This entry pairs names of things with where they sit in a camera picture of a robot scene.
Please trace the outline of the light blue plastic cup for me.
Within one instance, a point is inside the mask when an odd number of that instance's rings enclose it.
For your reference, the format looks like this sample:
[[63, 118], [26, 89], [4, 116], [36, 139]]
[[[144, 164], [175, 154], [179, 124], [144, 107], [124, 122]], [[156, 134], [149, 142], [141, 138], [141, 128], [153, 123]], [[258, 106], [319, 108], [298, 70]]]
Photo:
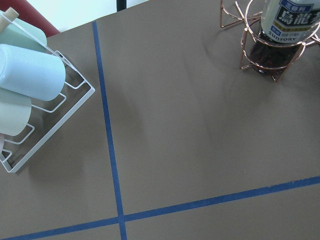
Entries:
[[55, 99], [66, 79], [63, 61], [51, 54], [0, 45], [0, 87], [42, 101]]

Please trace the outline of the pale green plastic cup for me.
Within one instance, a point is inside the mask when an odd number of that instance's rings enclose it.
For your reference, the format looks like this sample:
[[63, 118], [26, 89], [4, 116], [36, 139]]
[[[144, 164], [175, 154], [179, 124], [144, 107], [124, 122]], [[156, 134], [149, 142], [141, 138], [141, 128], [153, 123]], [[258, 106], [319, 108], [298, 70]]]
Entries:
[[0, 89], [0, 133], [19, 135], [26, 127], [32, 110], [31, 98], [6, 89]]

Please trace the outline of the dark tea bottle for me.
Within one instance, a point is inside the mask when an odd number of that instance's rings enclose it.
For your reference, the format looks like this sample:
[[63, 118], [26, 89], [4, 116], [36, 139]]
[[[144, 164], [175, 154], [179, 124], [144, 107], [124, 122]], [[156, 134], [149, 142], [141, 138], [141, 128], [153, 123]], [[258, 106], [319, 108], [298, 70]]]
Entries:
[[293, 45], [274, 47], [257, 41], [250, 57], [258, 66], [254, 69], [264, 75], [278, 75], [293, 59], [305, 40], [320, 22], [320, 2], [318, 0], [267, 0], [261, 14], [258, 37], [270, 44]]

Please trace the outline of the pink plastic cup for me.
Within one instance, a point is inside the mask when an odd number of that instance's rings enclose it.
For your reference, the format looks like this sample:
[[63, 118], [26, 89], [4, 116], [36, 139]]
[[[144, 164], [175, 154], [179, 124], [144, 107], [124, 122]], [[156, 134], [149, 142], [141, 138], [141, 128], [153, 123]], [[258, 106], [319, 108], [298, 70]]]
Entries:
[[0, 134], [0, 152], [2, 152], [3, 151], [3, 148], [4, 148], [4, 141], [5, 139], [4, 139], [4, 135], [1, 133]]

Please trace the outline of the red cylinder bottle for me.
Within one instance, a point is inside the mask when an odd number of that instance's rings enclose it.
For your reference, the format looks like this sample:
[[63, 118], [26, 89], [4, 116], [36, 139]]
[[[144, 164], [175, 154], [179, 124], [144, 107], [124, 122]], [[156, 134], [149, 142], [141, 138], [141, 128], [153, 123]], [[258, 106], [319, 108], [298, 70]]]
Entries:
[[0, 0], [0, 9], [2, 11], [5, 12], [9, 7], [18, 12], [18, 18], [20, 20], [41, 29], [47, 38], [60, 33], [60, 31], [27, 0]]

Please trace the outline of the mint green plastic cup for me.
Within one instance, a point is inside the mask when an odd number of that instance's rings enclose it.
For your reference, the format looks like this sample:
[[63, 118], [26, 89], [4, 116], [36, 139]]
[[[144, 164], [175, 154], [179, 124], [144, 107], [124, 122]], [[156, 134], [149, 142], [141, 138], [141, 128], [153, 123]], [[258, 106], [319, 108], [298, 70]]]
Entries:
[[[13, 22], [21, 26], [29, 34], [38, 39], [43, 45], [47, 45], [47, 37], [41, 29], [23, 20], [20, 20], [19, 18], [16, 18]], [[47, 49], [43, 47], [41, 44], [39, 44], [33, 37], [29, 36], [27, 33], [25, 33], [23, 30], [21, 30], [13, 23], [9, 23], [1, 16], [0, 26], [3, 27], [4, 24], [8, 24], [8, 26], [6, 26], [0, 32], [1, 44], [21, 47], [43, 53], [47, 51]]]

